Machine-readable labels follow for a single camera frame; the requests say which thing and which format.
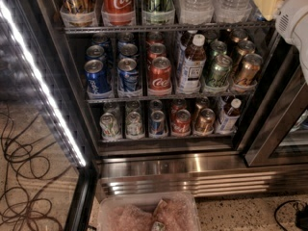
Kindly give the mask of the green can middle front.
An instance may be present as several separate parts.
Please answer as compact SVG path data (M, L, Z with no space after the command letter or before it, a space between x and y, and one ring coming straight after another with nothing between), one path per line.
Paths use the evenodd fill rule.
M218 93L227 90L231 67L232 59L229 56L224 54L216 55L206 70L203 91Z

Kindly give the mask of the green can top shelf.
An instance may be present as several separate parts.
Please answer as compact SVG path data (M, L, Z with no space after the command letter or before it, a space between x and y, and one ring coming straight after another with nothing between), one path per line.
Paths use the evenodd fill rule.
M144 25L168 25L174 21L172 0L142 0L142 23Z

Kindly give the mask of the small tea bottle bottom shelf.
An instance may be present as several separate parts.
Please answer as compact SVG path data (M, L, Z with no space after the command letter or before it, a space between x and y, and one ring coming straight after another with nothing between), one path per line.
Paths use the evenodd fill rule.
M234 98L230 103L226 103L220 109L220 113L215 124L215 132L217 134L230 134L234 131L235 124L241 114L241 105L242 101L238 98Z

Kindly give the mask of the red coca-cola can middle shelf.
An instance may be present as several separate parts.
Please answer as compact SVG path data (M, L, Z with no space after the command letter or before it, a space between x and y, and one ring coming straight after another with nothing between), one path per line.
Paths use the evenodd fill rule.
M148 75L148 94L167 95L171 94L171 64L166 57L157 57L152 61Z

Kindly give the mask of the red coca-cola can shelf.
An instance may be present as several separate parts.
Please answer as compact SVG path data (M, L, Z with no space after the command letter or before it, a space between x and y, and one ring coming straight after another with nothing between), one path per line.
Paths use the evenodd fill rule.
M123 26L135 22L134 0L103 0L105 25Z
M152 61L148 75L148 94L167 95L171 94L171 64L166 57L157 57Z

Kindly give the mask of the closed right fridge door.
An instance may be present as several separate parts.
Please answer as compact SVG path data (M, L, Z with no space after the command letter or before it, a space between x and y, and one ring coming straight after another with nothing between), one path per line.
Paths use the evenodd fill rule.
M245 154L250 167L308 163L307 132L289 136L307 106L308 88L298 68Z

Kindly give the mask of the gold can bottom shelf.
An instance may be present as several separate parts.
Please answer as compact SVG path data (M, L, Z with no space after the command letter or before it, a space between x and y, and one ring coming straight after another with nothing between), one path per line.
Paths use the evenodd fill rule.
M196 132L205 134L213 130L216 115L213 110L209 108L202 109L196 119L194 129Z

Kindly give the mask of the gold can shelf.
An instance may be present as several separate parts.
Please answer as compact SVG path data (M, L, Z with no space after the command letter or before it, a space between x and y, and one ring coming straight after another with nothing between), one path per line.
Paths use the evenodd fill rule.
M87 27L93 24L96 0L63 0L60 10L66 27Z
M194 129L196 132L205 134L213 130L216 115L213 110L209 108L202 109L196 119Z

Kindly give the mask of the red coca-cola can top shelf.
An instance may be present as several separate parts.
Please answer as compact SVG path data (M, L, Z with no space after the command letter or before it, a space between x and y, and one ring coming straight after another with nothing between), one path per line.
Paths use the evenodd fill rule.
M134 0L103 0L105 25L123 26L135 22Z

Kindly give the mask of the red can bottom shelf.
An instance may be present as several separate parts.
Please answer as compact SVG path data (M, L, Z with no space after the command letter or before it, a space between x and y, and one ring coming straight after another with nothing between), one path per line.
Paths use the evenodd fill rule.
M188 110L182 109L175 113L171 131L179 136L187 135L191 131L191 114Z

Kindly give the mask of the blue pepsi can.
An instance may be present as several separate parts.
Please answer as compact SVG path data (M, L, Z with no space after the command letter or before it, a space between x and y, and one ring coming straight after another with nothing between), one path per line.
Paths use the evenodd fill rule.
M90 99L104 99L112 95L108 70L101 61L87 61L84 70L88 85L87 93Z
M119 97L135 97L141 94L141 79L137 62L121 59L117 64L117 92Z

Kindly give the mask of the blue can bottom shelf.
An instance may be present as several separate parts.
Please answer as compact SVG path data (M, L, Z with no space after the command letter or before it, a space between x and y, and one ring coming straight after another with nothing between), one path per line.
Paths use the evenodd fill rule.
M154 111L150 115L149 133L153 138L158 138L166 133L166 116L163 111Z

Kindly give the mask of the white green can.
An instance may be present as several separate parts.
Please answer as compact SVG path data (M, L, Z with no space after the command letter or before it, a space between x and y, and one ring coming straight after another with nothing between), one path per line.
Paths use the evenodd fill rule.
M112 113L105 113L102 115L99 124L102 130L102 138L104 140L115 141L121 138L117 119Z
M139 139L143 136L142 118L138 112L131 112L127 115L125 129L126 137L129 139Z

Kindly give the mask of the blue pepsi can front left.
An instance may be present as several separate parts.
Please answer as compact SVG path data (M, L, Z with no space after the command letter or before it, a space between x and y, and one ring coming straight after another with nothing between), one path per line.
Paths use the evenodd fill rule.
M87 61L84 70L88 85L87 93L90 99L104 99L112 95L108 70L101 61Z

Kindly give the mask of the gold can top shelf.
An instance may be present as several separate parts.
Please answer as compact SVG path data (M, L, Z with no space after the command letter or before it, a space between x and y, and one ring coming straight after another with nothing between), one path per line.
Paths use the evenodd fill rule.
M93 24L96 0L63 0L60 10L66 27L87 27Z

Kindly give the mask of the white green can bottom left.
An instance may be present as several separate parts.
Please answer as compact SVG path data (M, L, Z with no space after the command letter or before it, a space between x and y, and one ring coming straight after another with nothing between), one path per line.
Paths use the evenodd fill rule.
M102 115L99 124L102 130L102 138L104 140L115 141L121 138L117 119L112 113L105 113Z

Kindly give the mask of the open glass fridge door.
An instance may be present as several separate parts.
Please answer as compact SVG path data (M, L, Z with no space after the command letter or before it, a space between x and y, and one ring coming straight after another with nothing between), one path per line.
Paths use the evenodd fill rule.
M0 231L96 231L78 74L46 1L0 0Z

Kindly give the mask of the clear water bottle right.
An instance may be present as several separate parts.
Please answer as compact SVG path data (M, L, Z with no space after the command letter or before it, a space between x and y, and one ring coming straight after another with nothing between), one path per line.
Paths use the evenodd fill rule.
M252 7L250 0L214 0L214 20L218 23L247 21Z

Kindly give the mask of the clear water bottle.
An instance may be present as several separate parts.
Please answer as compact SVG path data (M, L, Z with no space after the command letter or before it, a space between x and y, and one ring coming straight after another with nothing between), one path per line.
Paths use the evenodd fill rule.
M250 0L214 0L214 20L218 23L247 21L252 7Z
M209 23L214 14L213 0L174 0L180 24Z

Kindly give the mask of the clear water bottle left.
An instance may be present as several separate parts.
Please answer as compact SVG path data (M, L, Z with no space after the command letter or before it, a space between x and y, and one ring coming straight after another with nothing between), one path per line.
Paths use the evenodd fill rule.
M180 24L209 23L214 14L213 0L174 0Z

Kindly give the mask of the brown tea bottle white cap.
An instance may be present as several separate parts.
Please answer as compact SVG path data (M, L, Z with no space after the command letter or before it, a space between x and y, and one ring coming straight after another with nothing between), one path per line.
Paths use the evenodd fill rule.
M192 43L185 50L181 73L178 77L180 93L196 92L206 62L204 42L205 37L201 34L196 34L193 36Z

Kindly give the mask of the clear plastic bin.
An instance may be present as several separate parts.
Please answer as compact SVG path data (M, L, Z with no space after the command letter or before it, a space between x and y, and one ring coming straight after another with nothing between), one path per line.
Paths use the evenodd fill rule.
M128 194L100 203L97 231L201 231L189 192Z

